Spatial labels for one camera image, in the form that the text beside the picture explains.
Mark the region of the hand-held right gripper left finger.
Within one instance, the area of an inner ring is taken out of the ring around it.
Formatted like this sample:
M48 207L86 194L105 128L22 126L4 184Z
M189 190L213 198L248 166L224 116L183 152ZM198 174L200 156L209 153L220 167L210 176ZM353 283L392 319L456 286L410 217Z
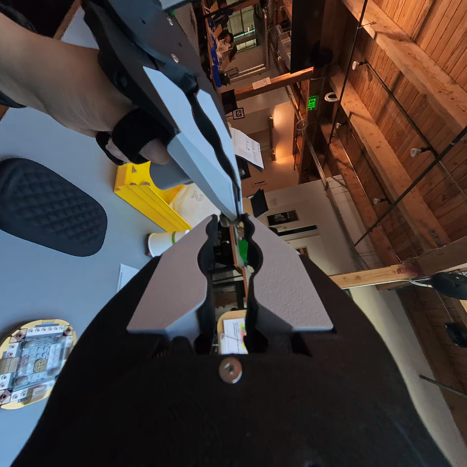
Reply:
M215 312L212 273L218 217L210 215L169 247L127 325L131 334L184 337L197 353L212 350Z

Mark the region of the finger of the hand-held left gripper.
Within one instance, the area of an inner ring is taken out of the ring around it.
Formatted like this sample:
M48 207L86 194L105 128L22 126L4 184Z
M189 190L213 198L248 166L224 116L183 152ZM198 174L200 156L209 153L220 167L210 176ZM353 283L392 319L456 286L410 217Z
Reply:
M197 96L186 96L161 71L143 67L178 132L167 151L210 201L231 221L239 218L239 186L234 160L224 152L225 138L203 111Z
M198 89L191 95L191 106L198 129L212 146L218 165L230 180L234 204L241 207L240 174L226 119L219 113L212 95L202 89Z

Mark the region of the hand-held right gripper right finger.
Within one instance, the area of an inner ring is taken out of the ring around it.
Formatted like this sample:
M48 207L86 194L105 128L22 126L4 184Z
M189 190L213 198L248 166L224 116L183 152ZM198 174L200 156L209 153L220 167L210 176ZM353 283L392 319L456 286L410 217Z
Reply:
M245 319L248 353L311 354L303 334L334 326L302 256L249 214L242 221L253 268Z

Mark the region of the person's left hand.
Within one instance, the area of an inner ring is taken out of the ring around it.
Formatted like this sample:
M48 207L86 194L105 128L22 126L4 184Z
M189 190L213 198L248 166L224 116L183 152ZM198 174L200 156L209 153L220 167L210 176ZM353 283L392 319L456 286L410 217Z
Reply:
M96 49L42 36L3 4L0 91L2 106L34 108L89 137L110 135L136 108L106 77Z

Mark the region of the white paper cup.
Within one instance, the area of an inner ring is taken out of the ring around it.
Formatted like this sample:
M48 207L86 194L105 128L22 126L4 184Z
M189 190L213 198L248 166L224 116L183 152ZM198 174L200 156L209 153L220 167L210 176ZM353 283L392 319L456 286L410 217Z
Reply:
M147 255L149 257L161 256L168 248L178 242L190 230L181 230L174 232L150 233L147 235Z

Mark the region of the printed instruction sheet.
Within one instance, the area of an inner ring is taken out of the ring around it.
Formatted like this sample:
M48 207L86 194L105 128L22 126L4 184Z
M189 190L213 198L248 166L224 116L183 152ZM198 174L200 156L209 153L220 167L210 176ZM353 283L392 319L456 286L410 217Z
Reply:
M234 154L250 164L257 167L259 170L264 169L263 159L261 155L260 144L233 127L230 128Z

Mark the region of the white paper slip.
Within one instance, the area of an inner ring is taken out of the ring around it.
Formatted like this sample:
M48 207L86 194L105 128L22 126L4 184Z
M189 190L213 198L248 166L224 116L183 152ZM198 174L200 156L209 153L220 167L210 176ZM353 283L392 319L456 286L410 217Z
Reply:
M117 292L119 292L140 270L123 263L120 264Z

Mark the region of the white card with coloured print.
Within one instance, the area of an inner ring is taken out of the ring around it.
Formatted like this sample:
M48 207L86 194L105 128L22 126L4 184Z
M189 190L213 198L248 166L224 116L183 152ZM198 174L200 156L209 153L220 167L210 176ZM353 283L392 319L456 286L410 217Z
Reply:
M244 338L246 336L245 318L223 320L223 330L219 336L220 354L248 354Z

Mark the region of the clear numbered plastic bag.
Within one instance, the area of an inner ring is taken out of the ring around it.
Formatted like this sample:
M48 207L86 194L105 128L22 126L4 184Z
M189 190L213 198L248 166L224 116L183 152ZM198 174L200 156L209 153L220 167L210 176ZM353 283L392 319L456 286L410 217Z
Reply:
M195 184L182 185L182 189L170 202L170 207L194 228L211 215L220 216L220 210Z

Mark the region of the yellow plastic bin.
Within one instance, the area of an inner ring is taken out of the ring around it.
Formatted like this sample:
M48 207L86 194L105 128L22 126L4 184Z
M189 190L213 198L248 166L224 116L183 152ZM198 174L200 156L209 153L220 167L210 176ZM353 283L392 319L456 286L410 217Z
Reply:
M166 232L190 230L191 226L170 206L185 186L157 188L150 178L149 167L149 162L118 166L114 193Z

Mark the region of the black hanging panel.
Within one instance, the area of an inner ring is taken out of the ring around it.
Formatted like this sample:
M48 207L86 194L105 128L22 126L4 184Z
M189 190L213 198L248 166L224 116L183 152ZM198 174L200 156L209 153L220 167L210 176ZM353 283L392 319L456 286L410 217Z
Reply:
M333 59L330 48L321 45L324 0L293 0L291 6L290 72L320 69Z

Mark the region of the black hanging lamp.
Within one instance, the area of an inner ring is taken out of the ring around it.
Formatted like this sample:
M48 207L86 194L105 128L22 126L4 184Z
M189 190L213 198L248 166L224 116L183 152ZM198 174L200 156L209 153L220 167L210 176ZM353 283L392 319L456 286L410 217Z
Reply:
M459 273L440 272L431 277L432 287L440 294L467 300L467 277Z

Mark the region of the framed wall picture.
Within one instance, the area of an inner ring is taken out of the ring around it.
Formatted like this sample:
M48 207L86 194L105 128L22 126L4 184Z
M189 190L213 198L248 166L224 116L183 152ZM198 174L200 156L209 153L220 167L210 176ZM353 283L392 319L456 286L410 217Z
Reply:
M276 227L278 225L284 225L298 220L299 218L295 209L273 213L267 216L267 222L270 227Z

